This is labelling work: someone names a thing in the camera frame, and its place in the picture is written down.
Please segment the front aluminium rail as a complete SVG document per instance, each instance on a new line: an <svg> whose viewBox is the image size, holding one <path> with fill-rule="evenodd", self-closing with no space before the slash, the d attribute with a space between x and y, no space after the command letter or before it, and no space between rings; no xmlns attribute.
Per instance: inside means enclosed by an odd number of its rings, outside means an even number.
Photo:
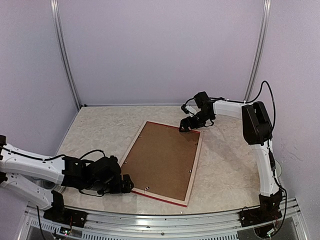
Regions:
<svg viewBox="0 0 320 240"><path fill-rule="evenodd" d="M27 206L19 240L257 240L270 222L243 227L240 209L199 214L135 215L87 210L84 227L72 227L64 236L63 224L38 218Z"/></svg>

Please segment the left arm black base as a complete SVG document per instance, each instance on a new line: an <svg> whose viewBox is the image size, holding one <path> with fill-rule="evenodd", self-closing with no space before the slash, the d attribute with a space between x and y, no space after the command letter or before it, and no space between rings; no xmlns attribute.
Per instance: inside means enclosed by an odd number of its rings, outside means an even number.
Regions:
<svg viewBox="0 0 320 240"><path fill-rule="evenodd" d="M48 209L43 214L43 217L47 220L79 228L84 228L87 216L88 213L85 211L70 208L65 208L63 211Z"/></svg>

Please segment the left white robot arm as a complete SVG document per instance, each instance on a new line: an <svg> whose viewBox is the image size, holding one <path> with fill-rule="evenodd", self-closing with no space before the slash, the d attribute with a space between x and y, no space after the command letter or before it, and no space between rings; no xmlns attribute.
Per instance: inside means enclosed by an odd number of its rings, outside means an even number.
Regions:
<svg viewBox="0 0 320 240"><path fill-rule="evenodd" d="M85 153L77 158L60 154L46 156L14 147L0 137L0 185L25 197L39 209L48 211L63 223L70 218L70 211L64 207L61 193L45 189L30 178L51 182L61 187L78 190L88 195L102 197L105 194L127 194L134 188L128 174L122 174L118 159L103 155L98 160L86 159Z"/></svg>

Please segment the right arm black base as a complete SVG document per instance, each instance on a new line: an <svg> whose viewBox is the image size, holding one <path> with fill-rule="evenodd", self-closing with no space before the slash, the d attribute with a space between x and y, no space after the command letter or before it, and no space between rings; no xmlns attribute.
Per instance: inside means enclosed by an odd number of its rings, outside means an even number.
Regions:
<svg viewBox="0 0 320 240"><path fill-rule="evenodd" d="M275 221L281 217L282 213L280 210L268 212L262 211L260 207L252 209L246 208L239 212L240 224L242 228Z"/></svg>

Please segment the right aluminium corner post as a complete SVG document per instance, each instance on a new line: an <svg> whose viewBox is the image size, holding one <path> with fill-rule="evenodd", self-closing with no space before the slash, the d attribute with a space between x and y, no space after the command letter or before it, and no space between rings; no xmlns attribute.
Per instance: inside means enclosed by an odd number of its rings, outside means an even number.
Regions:
<svg viewBox="0 0 320 240"><path fill-rule="evenodd" d="M250 97L252 95L254 85L257 79L257 74L259 71L260 61L263 55L266 35L268 31L271 5L272 5L271 0L263 1L262 17L261 17L261 23L260 23L260 30L258 34L257 46L256 46L254 58L253 58L253 64L250 71L247 88L244 95L244 100L246 103L250 100Z"/></svg>

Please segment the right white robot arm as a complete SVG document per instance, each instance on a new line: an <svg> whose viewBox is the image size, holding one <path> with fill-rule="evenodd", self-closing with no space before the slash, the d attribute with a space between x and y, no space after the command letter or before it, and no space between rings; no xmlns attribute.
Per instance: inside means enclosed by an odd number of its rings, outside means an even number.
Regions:
<svg viewBox="0 0 320 240"><path fill-rule="evenodd" d="M260 222L280 219L283 214L280 203L286 197L276 173L276 160L273 155L273 130L275 121L270 120L262 101L254 98L250 101L236 101L224 97L210 97L205 91L191 98L197 110L185 102L181 110L188 116L180 121L179 131L188 133L193 129L207 128L207 122L213 123L217 115L240 119L242 135L253 150L259 174L259 207L246 209L242 218L255 217Z"/></svg>

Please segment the aluminium corner post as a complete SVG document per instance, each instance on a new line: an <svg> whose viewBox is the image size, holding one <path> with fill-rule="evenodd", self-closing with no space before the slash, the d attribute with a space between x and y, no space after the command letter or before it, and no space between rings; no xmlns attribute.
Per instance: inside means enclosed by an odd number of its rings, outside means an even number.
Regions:
<svg viewBox="0 0 320 240"><path fill-rule="evenodd" d="M244 95L244 100L246 103L250 100L250 97L252 95L254 85L257 79L257 74L259 71L260 61L263 55L266 35L268 31L271 5L272 5L271 0L263 1L262 17L261 17L261 23L260 23L260 30L258 34L257 46L256 46L254 58L253 58L253 64L250 71L247 88Z"/></svg>
<svg viewBox="0 0 320 240"><path fill-rule="evenodd" d="M57 37L58 48L62 60L63 69L66 75L67 83L70 88L71 96L77 111L82 107L77 87L72 75L72 70L68 58L67 48L65 45L62 22L59 11L59 2L57 0L50 0L51 13L53 17L53 24L55 28L55 35Z"/></svg>

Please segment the left aluminium corner post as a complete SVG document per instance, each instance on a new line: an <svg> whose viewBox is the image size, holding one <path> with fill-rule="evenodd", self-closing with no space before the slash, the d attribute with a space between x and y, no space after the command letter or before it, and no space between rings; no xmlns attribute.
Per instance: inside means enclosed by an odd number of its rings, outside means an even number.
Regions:
<svg viewBox="0 0 320 240"><path fill-rule="evenodd" d="M58 48L62 60L63 69L66 75L67 83L70 88L71 96L77 111L82 107L77 87L72 75L72 70L68 58L67 48L65 45L62 22L59 11L59 2L57 0L50 0L51 13L53 17L53 24L55 28L55 35L57 37Z"/></svg>

